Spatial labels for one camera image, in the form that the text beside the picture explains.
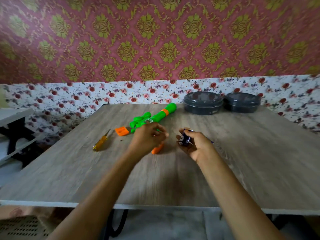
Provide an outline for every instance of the hand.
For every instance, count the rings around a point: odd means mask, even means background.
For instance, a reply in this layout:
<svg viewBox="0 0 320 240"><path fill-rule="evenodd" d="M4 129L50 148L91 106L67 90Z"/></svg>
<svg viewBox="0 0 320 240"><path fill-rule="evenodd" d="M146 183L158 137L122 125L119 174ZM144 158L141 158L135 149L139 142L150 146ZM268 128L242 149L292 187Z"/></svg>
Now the hand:
<svg viewBox="0 0 320 240"><path fill-rule="evenodd" d="M215 148L212 145L211 141L204 136L201 132L191 132L188 131L189 128L180 128L179 132L182 134L184 133L191 137L191 144L188 146L182 146L179 145L179 142L177 141L178 146L184 151L186 154L188 154L196 163L199 162L199 160L203 158L208 158L210 156L211 152L215 152Z"/></svg>
<svg viewBox="0 0 320 240"><path fill-rule="evenodd" d="M135 130L128 150L141 159L168 137L169 133L162 125L157 122L147 123Z"/></svg>

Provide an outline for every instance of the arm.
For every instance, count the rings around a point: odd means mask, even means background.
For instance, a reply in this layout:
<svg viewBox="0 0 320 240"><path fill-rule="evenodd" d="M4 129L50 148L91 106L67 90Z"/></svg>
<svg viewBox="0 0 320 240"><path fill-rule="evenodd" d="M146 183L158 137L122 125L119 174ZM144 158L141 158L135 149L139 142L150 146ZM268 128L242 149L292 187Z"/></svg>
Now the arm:
<svg viewBox="0 0 320 240"><path fill-rule="evenodd" d="M127 151L87 198L79 203L49 235L48 240L98 239L134 166L168 136L166 130L158 123L146 124L138 128Z"/></svg>
<svg viewBox="0 0 320 240"><path fill-rule="evenodd" d="M185 133L193 138L193 145L181 148L200 167L234 237L237 240L285 239L242 187L210 140L201 132L185 130Z"/></svg>

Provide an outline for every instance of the white floral wallpaper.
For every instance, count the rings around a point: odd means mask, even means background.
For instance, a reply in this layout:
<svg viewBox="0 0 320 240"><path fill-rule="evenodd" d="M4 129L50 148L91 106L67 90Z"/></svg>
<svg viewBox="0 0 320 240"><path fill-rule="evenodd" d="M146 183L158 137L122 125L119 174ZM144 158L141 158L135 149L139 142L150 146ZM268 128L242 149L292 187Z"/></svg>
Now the white floral wallpaper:
<svg viewBox="0 0 320 240"><path fill-rule="evenodd" d="M193 91L222 96L247 92L261 97L261 104L314 133L320 132L320 76L288 75L196 80L129 82L69 82L0 85L10 107L31 107L27 127L45 133L54 144L102 104L182 103Z"/></svg>

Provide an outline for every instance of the battery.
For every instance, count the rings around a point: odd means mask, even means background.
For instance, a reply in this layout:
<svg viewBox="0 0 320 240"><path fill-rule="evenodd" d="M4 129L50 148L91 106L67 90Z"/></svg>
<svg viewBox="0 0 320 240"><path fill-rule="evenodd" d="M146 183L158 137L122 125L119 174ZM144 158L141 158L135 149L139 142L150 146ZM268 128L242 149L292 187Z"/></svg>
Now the battery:
<svg viewBox="0 0 320 240"><path fill-rule="evenodd" d="M190 141L191 141L191 137L187 136L186 133L184 133L184 130L183 130L183 133L182 133L182 135L181 135L181 137L179 139L179 145L186 147L186 146L189 145Z"/></svg>

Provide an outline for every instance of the person's left hand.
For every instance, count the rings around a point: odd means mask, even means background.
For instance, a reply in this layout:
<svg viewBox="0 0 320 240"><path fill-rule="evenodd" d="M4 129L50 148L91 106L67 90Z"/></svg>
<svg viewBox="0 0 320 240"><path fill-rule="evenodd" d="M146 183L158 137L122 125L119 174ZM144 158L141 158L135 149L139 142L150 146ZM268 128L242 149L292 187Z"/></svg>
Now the person's left hand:
<svg viewBox="0 0 320 240"><path fill-rule="evenodd" d="M157 122L147 123L135 130L128 150L142 158L168 137L169 133L162 125Z"/></svg>

